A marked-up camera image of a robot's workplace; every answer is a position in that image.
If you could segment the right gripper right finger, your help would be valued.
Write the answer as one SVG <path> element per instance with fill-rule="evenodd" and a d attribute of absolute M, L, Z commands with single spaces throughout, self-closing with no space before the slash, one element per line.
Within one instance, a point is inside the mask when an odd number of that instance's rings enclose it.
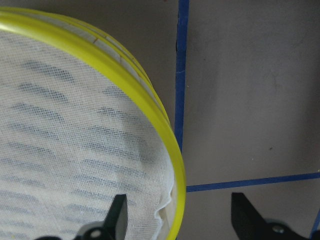
<path fill-rule="evenodd" d="M 242 192 L 231 194 L 231 224 L 239 240 L 305 240 L 288 226 L 267 222 Z"/>

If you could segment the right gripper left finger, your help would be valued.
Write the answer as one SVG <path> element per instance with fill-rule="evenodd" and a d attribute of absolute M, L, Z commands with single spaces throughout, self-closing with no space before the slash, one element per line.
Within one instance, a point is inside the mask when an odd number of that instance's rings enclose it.
<path fill-rule="evenodd" d="M 103 221 L 83 225 L 73 240 L 124 240 L 127 233 L 127 195 L 117 194 Z"/>

